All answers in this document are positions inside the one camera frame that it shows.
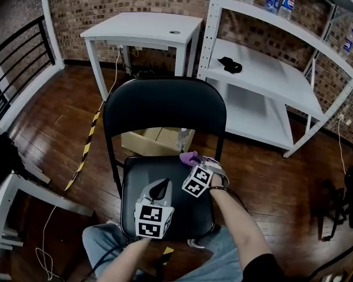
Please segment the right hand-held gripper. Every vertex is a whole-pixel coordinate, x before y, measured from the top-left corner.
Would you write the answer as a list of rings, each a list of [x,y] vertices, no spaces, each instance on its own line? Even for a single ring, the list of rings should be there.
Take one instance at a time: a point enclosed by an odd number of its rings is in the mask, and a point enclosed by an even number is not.
[[[196,165],[182,184],[182,190],[185,192],[194,197],[199,197],[211,186],[214,174],[221,176],[223,186],[229,185],[226,172],[214,158],[197,155],[194,156],[194,163]]]

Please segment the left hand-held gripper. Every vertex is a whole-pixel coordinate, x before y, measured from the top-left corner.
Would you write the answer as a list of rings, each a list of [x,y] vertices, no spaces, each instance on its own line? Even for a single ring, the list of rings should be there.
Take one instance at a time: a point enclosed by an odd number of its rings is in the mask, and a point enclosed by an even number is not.
[[[171,224],[174,208],[172,202],[172,182],[166,179],[159,179],[145,186],[141,199],[135,204],[135,231],[136,236],[151,239],[162,239]]]

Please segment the purple cloth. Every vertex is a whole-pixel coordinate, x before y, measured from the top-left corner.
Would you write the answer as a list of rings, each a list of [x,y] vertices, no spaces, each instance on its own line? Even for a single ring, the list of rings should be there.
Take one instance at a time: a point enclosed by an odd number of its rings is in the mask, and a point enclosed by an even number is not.
[[[179,155],[179,158],[183,164],[194,167],[200,164],[200,159],[197,151],[183,152]]]

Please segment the person's right forearm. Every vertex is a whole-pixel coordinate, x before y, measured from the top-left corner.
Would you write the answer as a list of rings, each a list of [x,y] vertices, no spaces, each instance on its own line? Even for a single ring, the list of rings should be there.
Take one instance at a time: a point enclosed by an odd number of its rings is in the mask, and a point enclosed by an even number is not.
[[[261,255],[270,254],[264,235],[244,207],[226,190],[215,186],[209,192],[216,201],[234,239],[241,267],[245,268]]]

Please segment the person's left forearm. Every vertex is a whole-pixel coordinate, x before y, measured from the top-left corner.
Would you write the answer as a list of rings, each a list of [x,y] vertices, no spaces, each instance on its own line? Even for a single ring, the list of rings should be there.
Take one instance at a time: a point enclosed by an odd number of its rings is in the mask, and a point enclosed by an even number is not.
[[[129,244],[104,270],[97,282],[131,282],[150,242],[150,238],[143,238]]]

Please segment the person's right hand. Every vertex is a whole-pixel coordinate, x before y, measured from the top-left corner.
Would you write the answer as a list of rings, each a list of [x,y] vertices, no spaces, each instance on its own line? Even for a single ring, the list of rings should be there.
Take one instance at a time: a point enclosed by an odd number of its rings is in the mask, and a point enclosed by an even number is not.
[[[210,184],[210,188],[211,189],[219,189],[223,187],[223,179],[222,176],[220,174],[214,173],[212,175],[212,179],[211,179],[211,184]]]

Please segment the open cardboard box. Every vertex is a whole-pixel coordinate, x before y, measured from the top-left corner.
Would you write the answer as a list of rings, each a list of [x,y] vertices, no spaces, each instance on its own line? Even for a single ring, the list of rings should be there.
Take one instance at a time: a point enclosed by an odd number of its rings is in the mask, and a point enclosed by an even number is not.
[[[178,156],[179,129],[155,127],[126,132],[121,135],[121,145],[141,156]]]

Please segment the short yellow black tape strip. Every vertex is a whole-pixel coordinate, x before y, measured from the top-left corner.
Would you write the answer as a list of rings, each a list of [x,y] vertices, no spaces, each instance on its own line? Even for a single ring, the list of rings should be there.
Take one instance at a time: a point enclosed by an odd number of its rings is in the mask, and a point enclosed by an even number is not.
[[[169,261],[169,259],[171,258],[172,254],[174,252],[174,249],[170,248],[170,247],[166,247],[162,256],[161,256],[161,264],[162,265],[166,265],[167,262]]]

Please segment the black folding chair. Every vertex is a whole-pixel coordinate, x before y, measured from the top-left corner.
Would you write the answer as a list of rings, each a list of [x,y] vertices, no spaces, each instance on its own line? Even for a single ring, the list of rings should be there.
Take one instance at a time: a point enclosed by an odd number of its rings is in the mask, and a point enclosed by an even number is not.
[[[220,160],[227,109],[209,83],[181,76],[138,78],[115,89],[105,101],[103,126],[114,182],[122,192],[112,138],[154,127],[184,127],[217,136],[215,160]]]

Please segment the person's left leg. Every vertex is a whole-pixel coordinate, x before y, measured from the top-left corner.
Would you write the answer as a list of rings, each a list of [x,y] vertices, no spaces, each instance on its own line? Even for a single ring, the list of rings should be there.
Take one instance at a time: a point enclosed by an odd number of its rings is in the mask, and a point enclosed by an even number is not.
[[[107,251],[116,247],[95,269],[94,273],[97,278],[123,251],[124,248],[118,248],[118,246],[128,241],[130,239],[123,234],[122,229],[114,224],[98,224],[87,227],[83,231],[82,242],[92,267],[96,265]]]

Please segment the long yellow black floor tape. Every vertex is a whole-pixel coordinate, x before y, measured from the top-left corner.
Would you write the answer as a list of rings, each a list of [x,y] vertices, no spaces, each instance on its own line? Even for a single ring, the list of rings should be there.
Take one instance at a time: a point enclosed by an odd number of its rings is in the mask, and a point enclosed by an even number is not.
[[[93,135],[94,135],[94,132],[95,132],[96,122],[97,122],[97,120],[99,118],[100,112],[101,112],[101,109],[98,109],[96,111],[95,115],[94,115],[94,118],[92,120],[92,125],[91,125],[91,128],[89,130],[89,135],[88,135],[88,138],[86,140],[86,144],[84,146],[84,151],[83,151],[83,154],[82,154],[81,162],[80,162],[79,167],[77,168],[76,172],[74,173],[73,177],[70,179],[70,181],[68,182],[66,188],[64,189],[63,196],[66,195],[66,193],[71,188],[71,186],[73,185],[74,181],[76,181],[77,177],[79,176],[80,172],[82,171],[82,169],[84,167],[84,164],[86,162],[86,159],[88,157],[88,153],[89,153],[89,150],[90,150],[90,145],[91,145],[91,142],[92,142],[92,138],[93,138]]]

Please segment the person's right leg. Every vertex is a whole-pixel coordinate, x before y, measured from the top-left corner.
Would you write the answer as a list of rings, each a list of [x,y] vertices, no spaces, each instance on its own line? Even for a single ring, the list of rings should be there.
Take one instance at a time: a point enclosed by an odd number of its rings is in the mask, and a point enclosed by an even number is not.
[[[238,249],[225,226],[215,226],[214,231],[198,243],[212,252],[211,258],[175,282],[242,282]]]

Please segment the small white table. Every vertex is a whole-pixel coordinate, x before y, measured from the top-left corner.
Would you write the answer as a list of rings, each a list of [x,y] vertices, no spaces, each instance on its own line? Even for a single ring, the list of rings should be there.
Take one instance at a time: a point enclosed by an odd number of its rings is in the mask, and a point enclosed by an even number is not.
[[[89,60],[102,100],[108,97],[94,43],[107,41],[123,47],[126,72],[131,74],[129,47],[158,50],[176,49],[175,76],[191,77],[203,19],[157,12],[123,12],[80,34],[85,40]]]

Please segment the black fabric bag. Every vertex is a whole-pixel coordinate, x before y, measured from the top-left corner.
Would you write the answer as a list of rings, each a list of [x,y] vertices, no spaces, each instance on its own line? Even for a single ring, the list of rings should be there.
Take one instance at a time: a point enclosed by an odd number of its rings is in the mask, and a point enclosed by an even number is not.
[[[18,154],[18,148],[8,134],[3,132],[0,135],[0,185],[12,172],[26,177],[26,170]]]

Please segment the black metal stand legs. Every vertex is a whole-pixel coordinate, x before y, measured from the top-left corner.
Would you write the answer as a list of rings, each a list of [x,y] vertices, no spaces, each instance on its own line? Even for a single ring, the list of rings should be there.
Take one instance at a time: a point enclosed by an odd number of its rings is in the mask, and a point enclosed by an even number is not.
[[[307,278],[304,279],[304,282],[310,282],[319,272],[321,272],[322,270],[325,270],[326,268],[328,268],[328,267],[332,266],[333,264],[339,262],[340,260],[342,260],[343,258],[348,256],[352,252],[353,252],[353,246],[351,246],[349,249],[345,250],[343,253],[341,253],[340,255],[336,256],[335,258],[333,258],[329,262],[327,262],[327,263],[323,264],[322,266],[318,267]]]

